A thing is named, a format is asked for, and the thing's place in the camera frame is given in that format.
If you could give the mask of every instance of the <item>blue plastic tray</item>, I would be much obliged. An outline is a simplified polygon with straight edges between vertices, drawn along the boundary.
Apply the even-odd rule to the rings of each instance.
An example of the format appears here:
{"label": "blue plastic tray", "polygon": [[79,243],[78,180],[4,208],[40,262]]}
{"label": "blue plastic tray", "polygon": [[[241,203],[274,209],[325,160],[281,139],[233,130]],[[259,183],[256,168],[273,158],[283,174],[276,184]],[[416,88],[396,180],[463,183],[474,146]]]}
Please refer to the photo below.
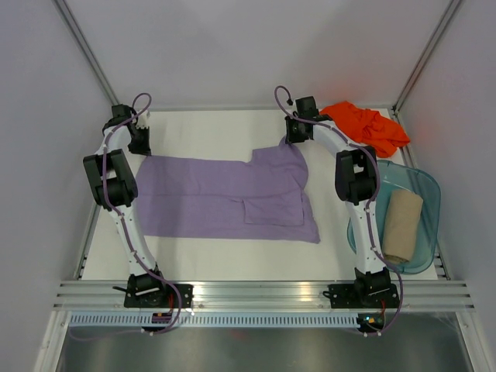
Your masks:
{"label": "blue plastic tray", "polygon": [[[413,258],[408,263],[396,265],[403,274],[421,273],[431,265],[436,252],[439,207],[441,205],[439,185],[434,178],[422,170],[404,167],[387,160],[379,160],[377,165],[381,175],[381,189],[377,196],[376,219],[381,245],[391,192],[402,188],[415,192],[424,199]],[[353,252],[356,252],[351,221],[348,223],[348,243]]]}

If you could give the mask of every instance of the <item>gray wall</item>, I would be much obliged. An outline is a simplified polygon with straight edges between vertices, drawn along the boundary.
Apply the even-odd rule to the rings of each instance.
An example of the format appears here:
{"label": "gray wall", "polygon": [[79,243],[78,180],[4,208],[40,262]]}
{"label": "gray wall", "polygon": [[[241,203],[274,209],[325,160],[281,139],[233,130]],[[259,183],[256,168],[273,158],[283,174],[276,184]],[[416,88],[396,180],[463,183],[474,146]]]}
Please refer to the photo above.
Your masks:
{"label": "gray wall", "polygon": [[121,99],[175,109],[275,107],[278,84],[392,105],[449,0],[67,2]]}
{"label": "gray wall", "polygon": [[418,165],[443,191],[440,238],[496,350],[496,2],[472,0],[427,66],[402,118]]}
{"label": "gray wall", "polygon": [[74,269],[91,206],[81,160],[109,117],[50,0],[2,3],[0,112],[0,369],[26,372]]}

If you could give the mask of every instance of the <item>metal rail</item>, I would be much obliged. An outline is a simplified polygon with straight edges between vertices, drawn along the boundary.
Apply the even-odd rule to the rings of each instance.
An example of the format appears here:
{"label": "metal rail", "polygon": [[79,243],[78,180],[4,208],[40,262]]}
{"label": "metal rail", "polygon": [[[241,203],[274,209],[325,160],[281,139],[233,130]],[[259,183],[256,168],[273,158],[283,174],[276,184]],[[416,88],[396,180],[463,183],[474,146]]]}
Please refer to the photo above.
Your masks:
{"label": "metal rail", "polygon": [[[333,309],[322,295],[328,284],[350,281],[225,281],[191,284],[195,312],[323,313],[376,312],[377,309]],[[112,286],[125,281],[65,281],[60,284],[56,311],[135,311],[123,307],[124,294]],[[472,312],[474,303],[463,281],[405,281],[403,312]],[[140,309],[156,312],[159,309]]]}

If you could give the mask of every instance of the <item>beige cloth roll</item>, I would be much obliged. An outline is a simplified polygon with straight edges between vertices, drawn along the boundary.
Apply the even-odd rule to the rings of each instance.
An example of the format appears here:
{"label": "beige cloth roll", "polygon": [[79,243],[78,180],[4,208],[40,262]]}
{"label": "beige cloth roll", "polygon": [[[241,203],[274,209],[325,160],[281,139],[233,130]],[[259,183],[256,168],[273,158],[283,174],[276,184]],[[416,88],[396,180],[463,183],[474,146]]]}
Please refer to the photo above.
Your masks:
{"label": "beige cloth roll", "polygon": [[382,252],[393,264],[409,262],[415,252],[417,228],[424,201],[408,190],[394,190],[387,207]]}

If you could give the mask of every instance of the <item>purple cloth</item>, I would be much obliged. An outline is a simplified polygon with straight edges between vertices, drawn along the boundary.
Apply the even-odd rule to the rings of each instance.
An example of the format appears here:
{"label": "purple cloth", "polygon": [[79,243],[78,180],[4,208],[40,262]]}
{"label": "purple cloth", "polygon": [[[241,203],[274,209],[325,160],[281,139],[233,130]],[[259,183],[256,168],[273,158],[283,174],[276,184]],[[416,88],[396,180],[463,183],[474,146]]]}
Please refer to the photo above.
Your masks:
{"label": "purple cloth", "polygon": [[145,235],[318,243],[305,159],[284,139],[249,163],[147,157],[136,175]]}

